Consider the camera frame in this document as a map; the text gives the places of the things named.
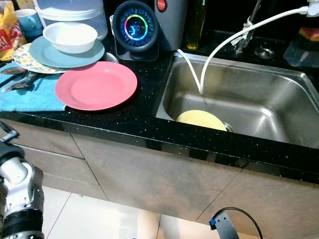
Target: speckled granite countertop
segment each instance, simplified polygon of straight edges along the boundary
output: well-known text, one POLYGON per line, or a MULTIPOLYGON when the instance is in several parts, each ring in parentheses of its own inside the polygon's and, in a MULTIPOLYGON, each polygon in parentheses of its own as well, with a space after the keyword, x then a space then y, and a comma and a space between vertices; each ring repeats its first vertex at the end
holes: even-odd
MULTIPOLYGON (((204 47, 189 53, 208 56, 225 38, 226 33, 206 32, 201 43, 204 47)), ((106 51, 115 52, 111 34, 103 43, 106 51)), ((249 49, 268 44, 267 39, 255 38, 243 56, 230 53, 231 46, 226 46, 216 57, 303 71, 319 89, 318 70, 292 68, 282 58, 287 44, 272 42, 278 53, 273 60, 259 59, 249 49)), ((64 112, 0 112, 0 118, 319 184, 319 149, 155 118, 152 110, 171 60, 171 52, 161 52, 155 62, 121 62, 135 72, 138 87, 130 99, 111 109, 87 112, 67 107, 64 112)))

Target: snack bag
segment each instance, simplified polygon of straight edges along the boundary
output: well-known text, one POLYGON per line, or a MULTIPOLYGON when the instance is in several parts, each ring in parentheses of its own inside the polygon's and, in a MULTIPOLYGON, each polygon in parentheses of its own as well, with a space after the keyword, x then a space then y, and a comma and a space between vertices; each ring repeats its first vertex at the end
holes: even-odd
POLYGON ((0 0, 0 60, 12 60, 15 50, 25 44, 13 3, 0 0))

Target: sink basin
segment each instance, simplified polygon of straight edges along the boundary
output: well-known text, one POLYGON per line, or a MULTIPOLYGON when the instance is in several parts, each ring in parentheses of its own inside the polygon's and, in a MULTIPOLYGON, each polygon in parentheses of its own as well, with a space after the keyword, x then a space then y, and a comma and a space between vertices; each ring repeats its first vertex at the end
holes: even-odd
MULTIPOLYGON (((207 57, 187 56, 200 77, 207 57)), ((319 94, 302 72, 213 58, 200 95, 176 54, 153 113, 176 120, 188 110, 214 114, 229 133, 319 148, 319 94)))

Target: dish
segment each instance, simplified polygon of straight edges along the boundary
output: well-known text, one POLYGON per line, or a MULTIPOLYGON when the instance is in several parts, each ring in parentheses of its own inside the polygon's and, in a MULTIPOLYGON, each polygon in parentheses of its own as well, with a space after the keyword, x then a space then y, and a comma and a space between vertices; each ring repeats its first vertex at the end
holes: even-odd
POLYGON ((28 43, 19 47, 13 54, 14 61, 22 68, 37 73, 58 74, 67 72, 68 68, 58 68, 46 66, 35 60, 30 54, 30 45, 28 43))
POLYGON ((227 131, 223 122, 215 115, 206 111, 191 110, 180 114, 177 117, 177 122, 198 125, 207 128, 214 128, 227 131))
POLYGON ((78 54, 93 47, 98 32, 80 22, 56 22, 44 28, 43 36, 54 48, 65 53, 78 54))
POLYGON ((99 40, 95 40, 91 50, 79 54, 69 54, 55 49, 44 36, 41 36, 32 42, 30 54, 38 62, 45 65, 76 68, 87 66, 100 60, 104 54, 104 46, 99 40))
POLYGON ((97 111, 127 100, 137 83, 134 72, 126 66, 99 61, 64 73, 56 83, 55 94, 69 107, 97 111))

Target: white bowl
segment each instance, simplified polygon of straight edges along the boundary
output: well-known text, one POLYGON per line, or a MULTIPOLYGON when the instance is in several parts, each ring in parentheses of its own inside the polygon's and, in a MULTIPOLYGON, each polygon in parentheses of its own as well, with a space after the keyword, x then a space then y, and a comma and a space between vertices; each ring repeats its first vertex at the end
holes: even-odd
POLYGON ((44 28, 43 36, 59 51, 77 54, 93 47, 98 32, 79 22, 56 22, 44 28))

